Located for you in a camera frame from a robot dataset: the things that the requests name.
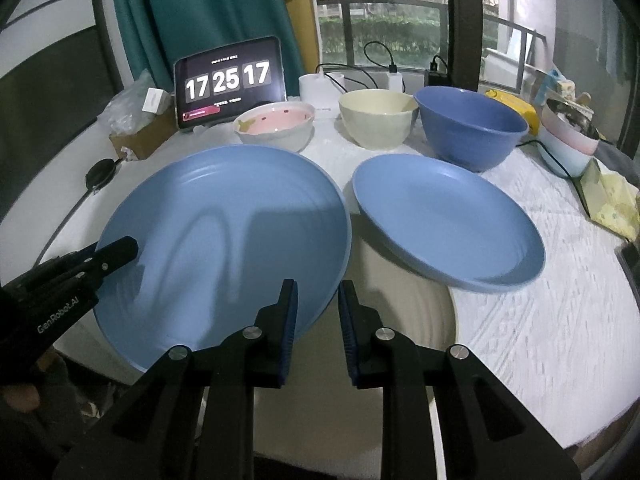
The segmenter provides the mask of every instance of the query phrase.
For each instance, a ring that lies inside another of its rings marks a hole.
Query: metal screw
[[[169,350],[169,359],[173,361],[182,361],[189,355],[189,349],[186,346],[178,345]]]
[[[376,330],[376,337],[380,339],[380,341],[390,341],[396,337],[396,333],[390,328],[384,326]]]
[[[242,336],[245,339],[258,339],[262,335],[262,330],[259,326],[248,326],[242,330]]]
[[[453,345],[450,352],[456,359],[466,359],[469,357],[469,349],[466,346]]]

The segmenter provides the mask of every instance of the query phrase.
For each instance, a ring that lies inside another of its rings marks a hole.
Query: white bowl
[[[311,139],[315,116],[315,108],[307,103],[270,103],[239,116],[234,121],[234,131],[245,144],[299,152]]]
[[[367,89],[340,96],[340,113],[348,133],[363,148],[386,150],[404,142],[418,117],[411,95]]]
[[[540,125],[540,129],[538,131],[538,140],[546,146],[558,162],[562,164],[574,178],[577,178],[584,173],[584,170],[587,168],[587,164],[591,160],[591,156],[585,155],[571,146],[568,146],[562,142],[562,140],[549,133],[542,125]],[[549,169],[557,176],[566,178],[566,173],[554,162],[545,149],[539,144],[537,144],[537,146],[540,155],[548,165]]]

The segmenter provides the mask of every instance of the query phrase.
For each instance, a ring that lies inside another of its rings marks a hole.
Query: white table
[[[344,190],[352,213],[346,277],[355,281],[361,302],[376,307],[387,326],[432,348],[453,342],[468,345],[564,447],[605,427],[636,400],[640,314],[614,254],[622,240],[586,220],[570,185],[549,173],[535,152],[515,150],[483,176],[516,200],[537,225],[546,247],[545,270],[523,290],[484,295],[448,290],[398,262],[357,214],[350,188],[357,165],[383,152],[354,145],[340,131],[339,121],[316,121],[315,128],[302,154]],[[404,145],[385,153],[432,155],[423,139],[417,126]],[[48,256],[95,242],[122,200],[157,170],[231,140],[229,124],[177,134],[149,159],[122,164],[114,181],[76,213]],[[113,149],[96,125],[30,185],[0,224],[3,283],[30,266],[55,228],[56,217],[81,194],[74,189],[76,181],[82,182],[88,167],[104,156],[113,156]],[[50,210],[55,214],[48,215]],[[38,229],[41,224],[46,227]],[[139,376],[106,342],[92,313],[56,347],[123,382]],[[335,301],[296,343],[286,386],[258,391],[255,406],[257,452],[352,478],[377,476],[382,396],[351,386]]]

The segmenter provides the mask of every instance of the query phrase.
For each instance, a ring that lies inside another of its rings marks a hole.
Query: human hand
[[[56,351],[49,348],[36,362],[41,371],[47,368],[56,358]],[[0,395],[7,405],[21,413],[30,413],[40,406],[40,394],[33,384],[8,384],[0,386]]]

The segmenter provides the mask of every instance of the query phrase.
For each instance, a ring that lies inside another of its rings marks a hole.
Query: pastel bowl
[[[427,142],[440,158],[466,170],[494,168],[529,131],[519,113],[478,92],[427,86],[414,97]]]
[[[385,89],[355,90],[338,100],[351,138],[368,150],[400,146],[411,133],[418,105],[411,95]]]
[[[281,102],[252,108],[234,121],[245,144],[266,144],[300,152],[311,140],[316,110],[301,102]]]
[[[552,153],[558,162],[564,166],[569,175],[573,178],[581,176],[591,160],[590,155],[585,155],[579,150],[565,144],[562,140],[551,134],[544,126],[540,126],[540,129],[538,130],[538,140],[546,146],[546,148]],[[567,178],[566,173],[562,168],[555,163],[546,150],[539,144],[538,151],[551,171],[553,171],[557,176]]]
[[[558,112],[564,112],[565,115],[572,120],[580,118],[588,127],[586,129],[580,128],[580,126],[574,128],[568,121],[563,121],[557,115]],[[591,121],[585,117],[581,117],[581,113],[578,110],[564,105],[561,102],[552,99],[546,102],[545,107],[542,108],[542,125],[550,134],[585,155],[593,155],[598,147],[599,139],[597,138],[597,134],[594,135],[595,129],[590,128]],[[591,134],[593,138],[588,137],[583,132]]]

